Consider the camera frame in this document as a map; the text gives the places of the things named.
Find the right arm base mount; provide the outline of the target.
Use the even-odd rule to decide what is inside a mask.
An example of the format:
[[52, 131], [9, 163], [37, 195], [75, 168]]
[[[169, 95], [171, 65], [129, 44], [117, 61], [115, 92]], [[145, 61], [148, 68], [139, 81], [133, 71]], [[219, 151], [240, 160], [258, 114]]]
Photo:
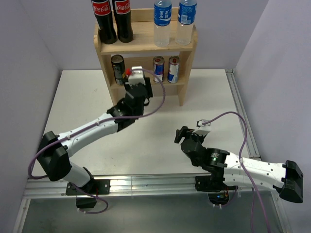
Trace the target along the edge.
[[195, 177], [195, 189], [198, 192], [206, 192], [213, 208], [222, 209], [228, 206], [237, 196], [238, 186], [227, 186], [223, 182], [216, 182], [208, 176]]

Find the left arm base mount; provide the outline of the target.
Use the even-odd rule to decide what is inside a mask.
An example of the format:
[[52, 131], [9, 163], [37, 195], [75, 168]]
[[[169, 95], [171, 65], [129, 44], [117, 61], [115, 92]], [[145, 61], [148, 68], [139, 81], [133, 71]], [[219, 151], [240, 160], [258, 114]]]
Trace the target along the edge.
[[[76, 197], [77, 210], [89, 215], [101, 214], [105, 212], [109, 204], [100, 195], [108, 195], [110, 191], [109, 179], [92, 179], [90, 183], [83, 187], [78, 187], [73, 183], [68, 183], [65, 195]], [[105, 204], [104, 209], [100, 211], [91, 211], [98, 202]]]

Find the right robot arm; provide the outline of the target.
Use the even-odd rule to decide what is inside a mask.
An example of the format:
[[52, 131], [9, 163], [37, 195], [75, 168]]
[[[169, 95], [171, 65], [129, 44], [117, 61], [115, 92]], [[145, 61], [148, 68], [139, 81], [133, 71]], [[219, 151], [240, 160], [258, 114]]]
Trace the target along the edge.
[[268, 163], [239, 158], [226, 150], [205, 148], [203, 141], [207, 133], [204, 129], [183, 126], [176, 130], [174, 139], [193, 166], [209, 172], [195, 178], [197, 191], [221, 192], [255, 184], [264, 190], [276, 191], [283, 200], [303, 202], [303, 173], [296, 162]]

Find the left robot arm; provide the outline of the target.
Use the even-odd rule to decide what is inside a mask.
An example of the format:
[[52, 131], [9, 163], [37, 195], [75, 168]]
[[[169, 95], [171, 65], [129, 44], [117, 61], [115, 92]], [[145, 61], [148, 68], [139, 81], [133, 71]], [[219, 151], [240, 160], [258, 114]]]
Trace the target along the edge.
[[70, 132], [56, 135], [49, 131], [43, 135], [37, 160], [50, 181], [63, 179], [85, 192], [95, 189], [93, 175], [72, 163], [70, 157], [94, 141], [127, 128], [143, 115], [145, 101], [153, 97], [150, 79], [144, 81], [127, 84], [125, 97], [94, 121]]

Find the silver blue can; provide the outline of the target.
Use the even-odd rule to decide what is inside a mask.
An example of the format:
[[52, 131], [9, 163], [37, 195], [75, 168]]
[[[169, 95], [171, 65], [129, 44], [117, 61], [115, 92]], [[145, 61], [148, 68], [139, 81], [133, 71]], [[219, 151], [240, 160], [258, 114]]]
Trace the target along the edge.
[[157, 76], [157, 78], [154, 78], [155, 83], [163, 82], [164, 67], [165, 60], [162, 56], [156, 56], [153, 58], [153, 70], [154, 74]]
[[179, 57], [171, 56], [169, 58], [169, 70], [167, 80], [169, 83], [177, 83], [179, 74]]

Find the black can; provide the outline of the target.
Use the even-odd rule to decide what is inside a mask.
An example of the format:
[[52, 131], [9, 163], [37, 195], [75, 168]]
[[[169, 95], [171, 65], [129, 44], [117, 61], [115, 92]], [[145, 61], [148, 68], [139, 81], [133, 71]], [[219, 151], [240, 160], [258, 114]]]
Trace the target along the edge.
[[113, 68], [116, 84], [123, 85], [126, 76], [124, 58], [119, 54], [113, 55], [111, 57], [111, 65]]

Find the water bottle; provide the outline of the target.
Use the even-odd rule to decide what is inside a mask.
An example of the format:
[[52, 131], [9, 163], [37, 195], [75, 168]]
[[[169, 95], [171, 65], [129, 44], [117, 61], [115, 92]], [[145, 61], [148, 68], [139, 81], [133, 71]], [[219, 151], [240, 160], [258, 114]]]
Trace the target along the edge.
[[170, 42], [172, 2], [156, 0], [154, 2], [154, 44], [165, 47]]
[[179, 2], [177, 15], [178, 23], [175, 37], [177, 44], [184, 46], [191, 42], [196, 9], [196, 0], [181, 0]]

